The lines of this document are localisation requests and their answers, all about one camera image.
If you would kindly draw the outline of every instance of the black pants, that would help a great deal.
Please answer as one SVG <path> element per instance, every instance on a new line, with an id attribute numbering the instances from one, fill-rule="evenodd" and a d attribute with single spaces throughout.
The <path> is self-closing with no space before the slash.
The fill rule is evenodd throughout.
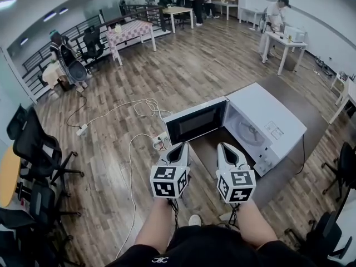
<path id="1" fill-rule="evenodd" d="M 202 24 L 202 4 L 195 1 L 195 3 L 193 3 L 193 10 L 196 16 L 196 23 Z"/>
<path id="2" fill-rule="evenodd" d="M 215 5 L 212 3 L 205 3 L 205 13 L 207 16 L 210 16 L 210 10 L 211 10 L 212 16 L 215 17 L 216 16 Z"/>

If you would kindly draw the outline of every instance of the open microwave door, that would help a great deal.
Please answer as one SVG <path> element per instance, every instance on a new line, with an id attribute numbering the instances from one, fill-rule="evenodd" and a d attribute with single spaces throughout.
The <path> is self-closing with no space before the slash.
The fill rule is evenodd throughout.
<path id="1" fill-rule="evenodd" d="M 222 127 L 227 102 L 226 97 L 220 97 L 164 118 L 172 145 Z"/>

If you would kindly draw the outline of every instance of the round wooden table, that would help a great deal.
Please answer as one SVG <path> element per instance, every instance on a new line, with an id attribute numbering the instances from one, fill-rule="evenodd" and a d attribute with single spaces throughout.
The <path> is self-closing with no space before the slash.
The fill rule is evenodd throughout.
<path id="1" fill-rule="evenodd" d="M 0 167 L 0 205 L 3 207 L 10 204 L 15 193 L 20 167 L 21 158 L 13 153 L 12 146 L 8 147 Z"/>

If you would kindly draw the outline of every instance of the wooden floor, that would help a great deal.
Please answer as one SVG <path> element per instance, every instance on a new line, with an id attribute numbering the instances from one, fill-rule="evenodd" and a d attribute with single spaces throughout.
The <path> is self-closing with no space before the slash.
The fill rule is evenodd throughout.
<path id="1" fill-rule="evenodd" d="M 83 125 L 115 106 L 148 97 L 155 98 L 161 109 L 179 112 L 276 73 L 278 57 L 261 63 L 256 52 L 260 36 L 249 27 L 234 19 L 206 21 L 193 31 L 186 26 L 185 30 L 178 28 L 177 34 L 157 39 L 157 52 L 152 51 L 150 42 L 122 51 L 124 66 L 110 61 L 93 75 L 83 93 L 87 104 L 70 124 Z M 328 88 L 326 77 L 311 70 L 316 68 L 312 57 L 305 55 L 302 65 L 298 73 L 284 71 L 280 78 L 329 120 L 337 109 L 337 96 Z M 75 237 L 68 252 L 71 259 L 81 258 L 87 266 L 97 267 L 115 259 L 131 225 L 129 142 L 140 133 L 155 136 L 164 126 L 158 116 L 140 117 L 133 106 L 125 105 L 90 124 L 78 137 L 77 128 L 66 126 L 66 120 L 83 102 L 75 90 L 63 93 L 56 88 L 41 98 L 36 110 L 45 131 L 58 138 L 64 154 L 71 150 L 79 153 L 69 166 L 86 176 L 67 177 L 72 197 L 65 208 L 81 210 L 83 217 L 64 219 L 67 231 Z M 138 108 L 141 113 L 151 113 L 145 105 Z M 310 219 L 338 208 L 334 200 L 337 187 L 322 195 L 333 174 L 320 165 L 337 157 L 344 141 L 354 145 L 354 132 L 353 123 L 342 113 L 326 131 L 304 171 L 262 210 L 277 236 L 287 244 L 292 245 L 284 235 L 286 228 L 294 227 L 305 235 Z M 139 136 L 132 144 L 131 156 L 137 212 L 124 250 L 132 245 L 149 212 L 150 168 L 159 154 L 148 137 Z M 179 202 L 179 224 L 186 225 L 192 214 L 201 215 L 206 224 L 218 223 L 218 216 L 229 207 L 219 200 L 216 183 L 196 155 L 192 153 L 191 157 L 192 180 Z"/>

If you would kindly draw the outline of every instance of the checkered tablecloth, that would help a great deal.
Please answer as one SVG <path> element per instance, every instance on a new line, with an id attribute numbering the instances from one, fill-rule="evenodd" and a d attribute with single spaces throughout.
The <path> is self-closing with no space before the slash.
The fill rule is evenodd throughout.
<path id="1" fill-rule="evenodd" d="M 106 37 L 108 40 L 109 48 L 113 56 L 116 54 L 116 45 L 132 38 L 143 36 L 150 32 L 152 27 L 151 23 L 140 20 L 124 24 L 121 26 L 122 32 L 115 33 L 114 29 L 111 33 L 107 32 Z"/>

